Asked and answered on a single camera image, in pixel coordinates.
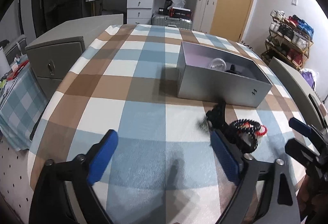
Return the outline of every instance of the white sneaker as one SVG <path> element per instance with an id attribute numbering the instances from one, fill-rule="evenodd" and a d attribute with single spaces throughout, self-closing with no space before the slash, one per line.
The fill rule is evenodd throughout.
<path id="1" fill-rule="evenodd" d="M 270 13 L 270 15 L 272 17 L 276 17 L 277 16 L 277 13 L 278 13 L 278 11 L 272 10 L 272 12 Z"/>
<path id="2" fill-rule="evenodd" d="M 280 24 L 279 24 L 279 23 L 276 23 L 276 26 L 275 26 L 274 29 L 273 29 L 273 31 L 274 31 L 275 33 L 278 32 L 279 26 L 280 26 Z"/>
<path id="3" fill-rule="evenodd" d="M 298 39 L 299 39 L 298 35 L 294 34 L 294 37 L 293 37 L 293 39 L 292 39 L 292 43 L 293 43 L 294 45 L 296 45 Z"/>
<path id="4" fill-rule="evenodd" d="M 275 23 L 275 22 L 272 22 L 272 23 L 270 24 L 269 29 L 270 29 L 271 31 L 273 31 L 273 29 L 275 28 L 275 26 L 276 26 L 276 23 Z"/>
<path id="5" fill-rule="evenodd" d="M 301 50 L 304 50 L 304 49 L 306 49 L 306 47 L 307 47 L 307 40 L 304 40 L 304 39 L 302 39 L 302 38 L 299 38 L 298 40 L 297 40 L 297 43 L 296 43 L 296 45 L 299 47 L 299 49 L 301 49 Z"/>
<path id="6" fill-rule="evenodd" d="M 276 15 L 276 18 L 278 18 L 279 20 L 283 20 L 285 18 L 285 12 L 283 11 L 278 11 L 277 12 L 277 15 Z"/>

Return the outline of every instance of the purple bag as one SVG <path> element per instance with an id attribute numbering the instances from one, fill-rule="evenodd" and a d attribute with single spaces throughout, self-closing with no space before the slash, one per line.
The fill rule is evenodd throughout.
<path id="1" fill-rule="evenodd" d="M 303 78 L 306 80 L 306 82 L 311 86 L 311 88 L 314 90 L 315 82 L 313 80 L 313 75 L 311 72 L 302 72 L 301 73 Z"/>

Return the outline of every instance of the blue plaid cloth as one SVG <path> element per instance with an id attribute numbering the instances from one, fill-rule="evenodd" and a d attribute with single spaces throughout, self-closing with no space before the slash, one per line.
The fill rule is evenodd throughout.
<path id="1" fill-rule="evenodd" d="M 14 150 L 29 149 L 30 134 L 47 105 L 30 64 L 19 73 L 0 108 L 0 130 Z"/>

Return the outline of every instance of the plastic bag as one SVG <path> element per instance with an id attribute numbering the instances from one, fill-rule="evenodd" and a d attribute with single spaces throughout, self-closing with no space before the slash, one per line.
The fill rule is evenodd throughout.
<path id="1" fill-rule="evenodd" d="M 175 7 L 178 7 L 178 8 L 184 8 L 184 5 L 186 4 L 186 1 L 185 0 L 182 0 L 182 1 L 180 1 Z"/>

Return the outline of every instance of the drawer lock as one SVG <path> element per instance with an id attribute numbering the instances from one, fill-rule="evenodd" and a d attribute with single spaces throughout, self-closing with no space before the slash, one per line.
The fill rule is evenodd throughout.
<path id="1" fill-rule="evenodd" d="M 55 75 L 55 64 L 54 64 L 54 62 L 51 59 L 48 60 L 47 68 L 48 68 L 50 74 L 52 76 L 54 76 Z"/>

